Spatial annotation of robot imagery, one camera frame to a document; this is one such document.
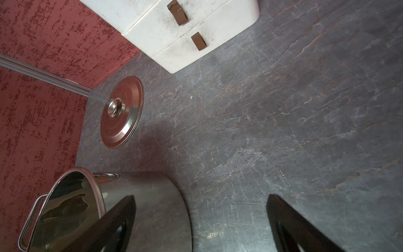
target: pot lid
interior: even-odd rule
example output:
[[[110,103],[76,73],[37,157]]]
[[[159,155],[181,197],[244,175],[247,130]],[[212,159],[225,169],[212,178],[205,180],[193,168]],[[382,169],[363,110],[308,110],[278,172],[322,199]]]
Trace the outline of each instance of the pot lid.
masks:
[[[101,139],[106,147],[118,148],[128,140],[140,119],[143,100],[139,78],[129,76],[116,85],[101,117]]]

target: countertop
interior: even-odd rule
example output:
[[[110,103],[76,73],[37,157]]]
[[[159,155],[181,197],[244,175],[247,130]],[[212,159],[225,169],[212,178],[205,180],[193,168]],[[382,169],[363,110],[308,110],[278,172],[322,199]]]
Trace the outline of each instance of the countertop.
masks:
[[[102,82],[144,84],[128,142],[88,100],[77,166],[159,171],[180,189],[193,250],[276,251],[278,194],[346,251],[403,250],[403,2],[260,1],[260,18],[169,74],[143,53]]]

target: drawer unit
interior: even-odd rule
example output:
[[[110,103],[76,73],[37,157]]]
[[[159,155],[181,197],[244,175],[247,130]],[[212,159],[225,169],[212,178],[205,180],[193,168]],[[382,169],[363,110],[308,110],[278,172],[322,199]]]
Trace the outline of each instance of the drawer unit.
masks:
[[[220,9],[228,0],[177,0],[188,21],[178,25],[168,9],[172,0],[160,0],[122,35],[150,57],[172,45],[207,17]]]
[[[259,17],[257,0],[81,0],[175,73],[230,40]]]
[[[152,59],[168,72],[175,73],[251,26],[258,17],[259,8],[256,1],[230,0]],[[191,38],[196,33],[199,33],[206,43],[206,47],[200,51]]]

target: drawer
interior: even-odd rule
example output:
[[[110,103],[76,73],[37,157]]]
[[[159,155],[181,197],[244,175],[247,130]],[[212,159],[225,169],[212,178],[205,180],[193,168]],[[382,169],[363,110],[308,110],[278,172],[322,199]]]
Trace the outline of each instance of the drawer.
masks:
[[[228,0],[177,0],[188,22],[178,25],[168,9],[172,0],[159,0],[122,35],[142,52],[154,57],[194,29]]]
[[[120,33],[127,31],[157,0],[80,0]]]
[[[152,59],[168,72],[175,73],[251,26],[258,17],[257,0],[230,0]],[[191,38],[196,33],[207,45],[201,51]]]

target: wall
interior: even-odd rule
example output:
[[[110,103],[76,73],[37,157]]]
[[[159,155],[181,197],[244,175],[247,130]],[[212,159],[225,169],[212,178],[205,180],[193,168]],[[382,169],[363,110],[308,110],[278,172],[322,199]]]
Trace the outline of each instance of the wall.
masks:
[[[89,88],[139,50],[78,0],[0,0],[0,53]],[[0,251],[74,166],[87,98],[0,67]]]
[[[17,238],[38,195],[74,167],[87,98],[0,68],[0,250]]]
[[[0,1],[0,49],[89,88],[139,50],[79,0]]]

